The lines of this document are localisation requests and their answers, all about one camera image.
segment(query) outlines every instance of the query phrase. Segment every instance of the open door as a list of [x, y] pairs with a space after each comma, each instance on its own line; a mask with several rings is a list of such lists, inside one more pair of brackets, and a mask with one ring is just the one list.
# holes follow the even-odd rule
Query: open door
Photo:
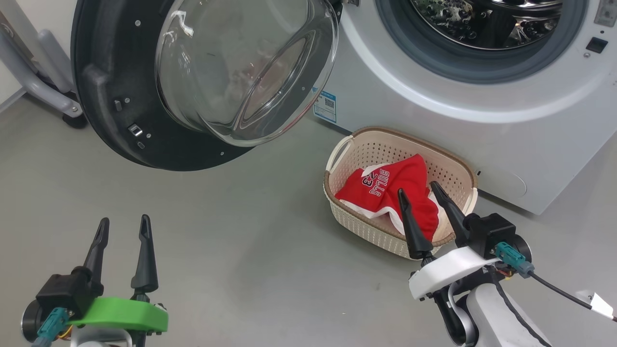
[[80, 0], [73, 74], [86, 117], [114, 151], [201, 170], [310, 110], [337, 41], [326, 0]]

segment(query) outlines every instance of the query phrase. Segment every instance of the laundry basket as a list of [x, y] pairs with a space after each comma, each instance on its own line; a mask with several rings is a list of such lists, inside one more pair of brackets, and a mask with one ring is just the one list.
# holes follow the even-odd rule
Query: laundry basket
[[[328, 159], [323, 188], [330, 201], [334, 218], [345, 228], [364, 240], [409, 259], [405, 236], [393, 226], [387, 215], [368, 219], [343, 205], [334, 197], [358, 168], [399, 162], [420, 154], [426, 162], [428, 182], [437, 181], [465, 215], [471, 213], [478, 199], [476, 176], [461, 159], [441, 148], [403, 133], [369, 127], [344, 138]], [[454, 240], [454, 231], [447, 217], [440, 215], [439, 226], [433, 236], [438, 248]]]

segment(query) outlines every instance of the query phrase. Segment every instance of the brown basket rim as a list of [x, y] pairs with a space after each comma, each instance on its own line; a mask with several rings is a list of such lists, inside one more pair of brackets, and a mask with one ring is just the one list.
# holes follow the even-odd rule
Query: brown basket rim
[[[406, 140], [410, 140], [410, 141], [416, 142], [418, 144], [421, 144], [423, 146], [431, 148], [431, 149], [435, 150], [436, 152], [439, 152], [439, 153], [449, 157], [450, 159], [452, 159], [455, 162], [461, 164], [465, 168], [465, 170], [467, 171], [467, 173], [469, 174], [469, 176], [471, 178], [471, 184], [472, 184], [473, 188], [477, 188], [478, 187], [478, 179], [473, 174], [473, 171], [467, 165], [467, 163], [465, 163], [462, 159], [460, 159], [459, 157], [457, 157], [456, 155], [454, 155], [450, 151], [447, 151], [447, 150], [445, 150], [445, 149], [443, 149], [441, 147], [438, 147], [438, 146], [436, 146], [436, 145], [434, 145], [434, 144], [432, 144], [430, 142], [427, 142], [425, 140], [421, 140], [419, 138], [416, 138], [414, 136], [411, 136], [411, 135], [408, 135], [408, 134], [405, 134], [405, 133], [402, 133], [402, 132], [398, 132], [397, 130], [392, 130], [392, 129], [384, 128], [384, 127], [365, 127], [365, 128], [357, 130], [356, 132], [354, 132], [351, 135], [352, 135], [353, 138], [355, 138], [359, 134], [366, 133], [366, 132], [374, 132], [374, 131], [387, 133], [387, 134], [390, 134], [390, 135], [401, 137], [401, 138], [406, 139]], [[359, 214], [358, 212], [355, 212], [351, 208], [345, 206], [337, 198], [335, 198], [334, 194], [332, 193], [332, 190], [330, 189], [330, 184], [328, 183], [329, 178], [330, 178], [330, 171], [326, 170], [326, 173], [324, 174], [324, 177], [323, 177], [323, 188], [326, 191], [326, 195], [328, 196], [328, 199], [332, 203], [334, 203], [335, 205], [340, 207], [343, 211], [345, 211], [345, 212], [349, 213], [350, 215], [360, 219], [362, 222], [364, 222], [364, 223], [370, 225], [371, 227], [379, 230], [380, 232], [383, 232], [383, 233], [386, 233], [386, 234], [388, 234], [390, 236], [396, 237], [396, 238], [398, 238], [401, 241], [406, 241], [405, 237], [403, 235], [401, 235], [400, 233], [398, 233], [398, 232], [397, 233], [393, 233], [390, 230], [385, 230], [385, 229], [380, 228], [371, 219], [366, 218], [365, 216]], [[443, 246], [443, 245], [447, 244], [448, 242], [454, 240], [454, 238], [455, 238], [454, 232], [451, 232], [445, 238], [443, 238], [441, 240], [433, 241], [432, 244], [435, 247]]]

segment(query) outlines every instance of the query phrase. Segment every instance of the washing machine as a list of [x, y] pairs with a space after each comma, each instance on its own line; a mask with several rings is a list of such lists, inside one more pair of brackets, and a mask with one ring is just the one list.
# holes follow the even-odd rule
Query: washing machine
[[72, 64], [94, 130], [141, 165], [207, 169], [314, 113], [431, 141], [540, 214], [617, 128], [615, 18], [614, 0], [80, 0]]

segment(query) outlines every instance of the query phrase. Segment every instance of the yellow wire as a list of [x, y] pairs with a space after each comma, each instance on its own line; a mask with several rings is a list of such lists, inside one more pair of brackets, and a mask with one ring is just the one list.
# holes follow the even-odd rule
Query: yellow wire
[[65, 337], [67, 337], [71, 333], [71, 330], [73, 330], [73, 326], [72, 325], [70, 327], [68, 327], [67, 331], [65, 331], [62, 335], [58, 335], [58, 338], [65, 338]]

